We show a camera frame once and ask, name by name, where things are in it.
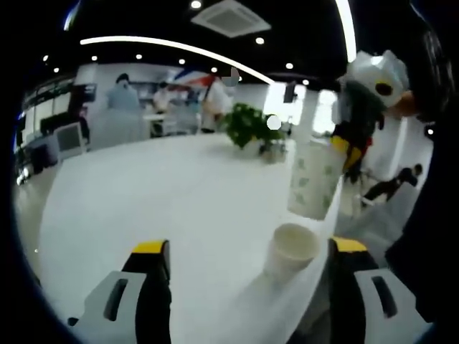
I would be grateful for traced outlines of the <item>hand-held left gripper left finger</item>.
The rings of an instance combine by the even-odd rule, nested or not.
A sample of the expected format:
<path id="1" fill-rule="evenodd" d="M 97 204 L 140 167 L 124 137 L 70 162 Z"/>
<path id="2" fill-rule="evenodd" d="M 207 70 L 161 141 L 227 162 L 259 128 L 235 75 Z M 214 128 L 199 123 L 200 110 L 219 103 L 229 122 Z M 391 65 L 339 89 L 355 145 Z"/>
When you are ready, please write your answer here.
<path id="1" fill-rule="evenodd" d="M 67 325 L 81 343 L 170 343 L 170 243 L 141 242 L 110 272 Z"/>

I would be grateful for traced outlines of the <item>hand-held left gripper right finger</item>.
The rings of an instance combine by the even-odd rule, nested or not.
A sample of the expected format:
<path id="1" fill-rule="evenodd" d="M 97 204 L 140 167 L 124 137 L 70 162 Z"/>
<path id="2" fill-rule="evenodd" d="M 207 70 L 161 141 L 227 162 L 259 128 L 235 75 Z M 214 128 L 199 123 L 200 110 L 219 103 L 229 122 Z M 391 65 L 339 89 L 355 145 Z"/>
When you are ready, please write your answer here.
<path id="1" fill-rule="evenodd" d="M 422 343 L 432 325 L 411 291 L 360 242 L 329 241 L 332 343 Z"/>

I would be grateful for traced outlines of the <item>person's right hand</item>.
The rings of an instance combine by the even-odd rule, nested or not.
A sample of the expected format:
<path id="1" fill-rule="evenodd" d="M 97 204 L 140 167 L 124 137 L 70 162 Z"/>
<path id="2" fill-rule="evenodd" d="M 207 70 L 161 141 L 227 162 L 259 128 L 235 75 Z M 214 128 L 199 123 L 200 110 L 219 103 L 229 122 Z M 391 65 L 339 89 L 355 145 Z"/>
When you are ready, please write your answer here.
<path id="1" fill-rule="evenodd" d="M 384 112 L 386 116 L 398 119 L 417 116 L 419 113 L 415 97 L 410 90 L 403 92 L 398 101 Z"/>

